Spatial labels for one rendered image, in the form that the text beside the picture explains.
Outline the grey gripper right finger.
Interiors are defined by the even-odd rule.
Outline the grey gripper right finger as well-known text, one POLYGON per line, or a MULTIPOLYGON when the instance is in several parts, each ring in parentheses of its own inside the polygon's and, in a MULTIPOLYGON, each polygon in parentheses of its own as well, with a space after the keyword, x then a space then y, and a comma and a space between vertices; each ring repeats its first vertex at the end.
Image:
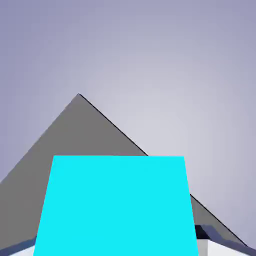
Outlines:
POLYGON ((223 238, 210 225, 195 225, 198 256, 256 256, 256 249, 223 238))

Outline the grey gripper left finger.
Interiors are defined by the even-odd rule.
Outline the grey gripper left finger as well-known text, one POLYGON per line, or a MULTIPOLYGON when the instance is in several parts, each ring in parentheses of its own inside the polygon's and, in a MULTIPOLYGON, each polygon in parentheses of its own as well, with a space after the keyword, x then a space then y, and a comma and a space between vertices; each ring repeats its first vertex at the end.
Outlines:
POLYGON ((0 256, 10 256, 15 253, 34 247, 36 243, 36 238, 37 237, 35 236, 32 239, 28 239, 20 243, 8 246, 6 248, 0 249, 0 256))

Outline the small cyan cube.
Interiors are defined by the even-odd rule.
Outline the small cyan cube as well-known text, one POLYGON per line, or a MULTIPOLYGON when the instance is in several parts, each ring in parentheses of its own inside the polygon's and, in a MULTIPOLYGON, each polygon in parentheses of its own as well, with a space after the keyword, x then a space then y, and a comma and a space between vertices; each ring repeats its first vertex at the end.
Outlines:
POLYGON ((33 256, 199 256, 182 156, 55 156, 33 256))

